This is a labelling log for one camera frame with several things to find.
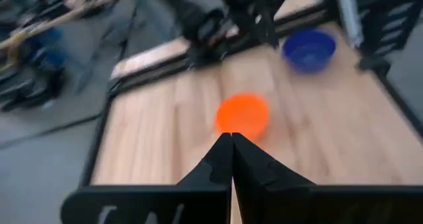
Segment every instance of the wooden table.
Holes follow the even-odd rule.
[[[78,0],[66,0],[66,4],[67,5],[78,5]],[[70,20],[73,20],[77,17],[80,17],[83,13],[86,13],[88,10],[90,9],[94,9],[95,7],[104,5],[106,3],[109,3],[113,0],[97,0],[94,3],[90,3],[90,4],[80,4],[78,7],[75,7],[72,11],[57,17],[53,20],[49,20],[49,21],[45,21],[40,23],[39,25],[35,26],[34,28],[31,28],[28,31],[28,37],[31,36],[35,36],[41,32],[44,32],[50,28],[53,28],[55,26],[58,26],[60,24],[63,24],[65,22],[68,22]],[[0,50],[7,48],[11,43],[12,43],[13,39],[9,38],[7,40],[4,40],[0,43]]]
[[[288,0],[280,14],[315,0]],[[337,50],[318,75],[298,75],[268,46],[121,94],[112,102],[91,184],[175,184],[214,144],[222,100],[254,92],[270,105],[258,145],[317,184],[423,184],[423,148],[334,24]],[[114,77],[186,49],[175,40],[118,64]],[[235,222],[238,209],[233,208]]]

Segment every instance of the wooden stick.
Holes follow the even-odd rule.
[[[29,26],[27,28],[23,28],[22,30],[27,30],[26,38],[33,37],[41,32],[45,32],[46,30],[53,28],[55,26],[58,26],[60,24],[63,24],[65,22],[68,22],[70,20],[73,20],[77,17],[80,17],[83,13],[87,12],[90,9],[95,9],[96,7],[99,7],[101,5],[104,5],[106,3],[109,3],[113,0],[97,0],[93,3],[87,3],[83,7],[79,7],[78,9],[73,9],[72,11],[55,18],[54,20],[41,22],[40,24],[36,25],[34,28],[31,28],[32,26]],[[6,39],[0,43],[0,50],[8,48],[13,42],[13,38]]]

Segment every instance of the cable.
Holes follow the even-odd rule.
[[[120,54],[119,54],[119,61],[123,60],[125,57],[126,51],[128,50],[128,44],[131,37],[132,30],[134,29],[135,19],[137,17],[137,7],[134,7],[134,11],[132,12],[130,24],[128,26],[128,34],[126,35],[125,40],[121,44]]]
[[[41,132],[33,134],[33,135],[28,135],[28,136],[25,136],[25,137],[6,141],[6,142],[0,144],[0,150],[10,148],[10,147],[14,147],[15,145],[18,145],[19,143],[22,143],[24,141],[28,141],[28,140],[31,140],[31,139],[34,139],[34,138],[44,137],[46,135],[52,135],[53,133],[56,133],[58,131],[67,130],[69,128],[74,128],[76,126],[80,126],[80,125],[95,121],[100,116],[101,116],[101,113],[95,114],[93,116],[82,118],[80,120],[76,120],[76,121],[70,122],[68,124],[60,125],[60,126],[54,127],[52,129],[49,129],[49,130],[46,130],[46,131],[41,131]]]

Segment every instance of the orange bowl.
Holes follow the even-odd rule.
[[[217,110],[217,132],[239,132],[252,142],[260,138],[268,123],[269,106],[255,94],[234,95]]]

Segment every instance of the bowl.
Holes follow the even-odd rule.
[[[269,105],[258,94],[241,93],[222,102],[216,114],[218,133],[239,132],[257,142],[269,123]]]
[[[282,47],[282,53],[299,73],[317,73],[329,64],[336,50],[333,37],[318,30],[302,30],[291,35]]]

